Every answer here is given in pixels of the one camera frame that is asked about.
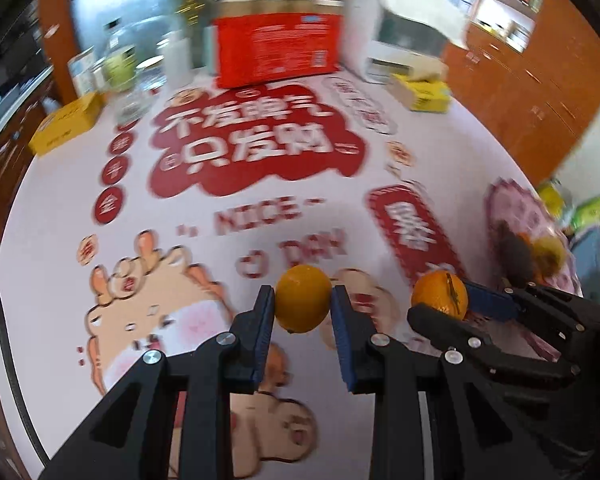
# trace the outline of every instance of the metal screw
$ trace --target metal screw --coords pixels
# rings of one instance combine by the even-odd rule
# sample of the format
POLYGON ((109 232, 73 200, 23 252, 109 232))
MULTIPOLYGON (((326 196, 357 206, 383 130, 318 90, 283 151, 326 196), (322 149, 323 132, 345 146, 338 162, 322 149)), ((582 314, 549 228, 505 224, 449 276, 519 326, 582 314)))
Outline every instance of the metal screw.
POLYGON ((155 365, 160 359, 162 359, 162 354, 159 350, 148 350, 142 354, 142 361, 148 365, 155 365))
POLYGON ((389 344, 389 336, 387 334, 373 334, 371 336, 371 344, 376 346, 387 346, 389 344))
POLYGON ((222 346, 232 345, 235 343, 235 335, 231 332, 222 332, 216 336, 216 343, 222 346))
POLYGON ((447 350, 445 352, 445 359, 447 363, 459 365, 462 362, 462 354, 457 350, 447 350))

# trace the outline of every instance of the barcode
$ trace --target barcode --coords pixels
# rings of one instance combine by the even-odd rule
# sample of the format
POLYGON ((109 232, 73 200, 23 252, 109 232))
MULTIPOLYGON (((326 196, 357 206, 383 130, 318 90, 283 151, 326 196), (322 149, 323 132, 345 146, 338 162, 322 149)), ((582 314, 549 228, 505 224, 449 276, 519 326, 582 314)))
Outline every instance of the barcode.
POLYGON ((327 66, 327 51, 316 50, 314 52, 314 62, 312 66, 327 66))

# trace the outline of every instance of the orange fruit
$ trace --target orange fruit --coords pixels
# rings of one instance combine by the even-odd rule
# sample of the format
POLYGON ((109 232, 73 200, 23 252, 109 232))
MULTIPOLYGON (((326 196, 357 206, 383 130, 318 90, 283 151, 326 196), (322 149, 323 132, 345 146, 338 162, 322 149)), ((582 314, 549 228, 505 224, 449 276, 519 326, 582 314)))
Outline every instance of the orange fruit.
POLYGON ((317 267, 291 267, 276 285, 276 319, 290 333, 304 333, 320 325, 330 307, 331 280, 317 267))
POLYGON ((464 319, 469 297, 464 283, 446 270, 434 270, 420 277, 411 293, 411 306, 426 303, 440 312, 464 319))

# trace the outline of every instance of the small yellow box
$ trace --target small yellow box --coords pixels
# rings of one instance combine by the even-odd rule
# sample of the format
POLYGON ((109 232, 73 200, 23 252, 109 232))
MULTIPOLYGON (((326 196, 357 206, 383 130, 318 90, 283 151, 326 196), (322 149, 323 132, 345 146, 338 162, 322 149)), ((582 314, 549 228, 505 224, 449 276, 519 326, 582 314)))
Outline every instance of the small yellow box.
POLYGON ((48 115, 29 141, 31 151, 44 155, 68 140, 91 130, 102 110, 97 92, 87 94, 48 115))
POLYGON ((445 114, 451 92, 444 81, 409 81, 407 76, 392 74, 387 90, 409 110, 445 114))

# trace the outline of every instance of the white appliance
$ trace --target white appliance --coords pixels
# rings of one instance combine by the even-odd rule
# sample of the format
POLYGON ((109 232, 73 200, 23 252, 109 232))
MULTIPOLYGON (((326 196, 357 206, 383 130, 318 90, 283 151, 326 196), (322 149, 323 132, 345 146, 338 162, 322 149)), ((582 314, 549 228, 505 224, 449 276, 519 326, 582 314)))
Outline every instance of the white appliance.
POLYGON ((466 48, 467 17, 448 0, 345 0, 340 59, 369 82, 446 74, 447 41, 466 48))

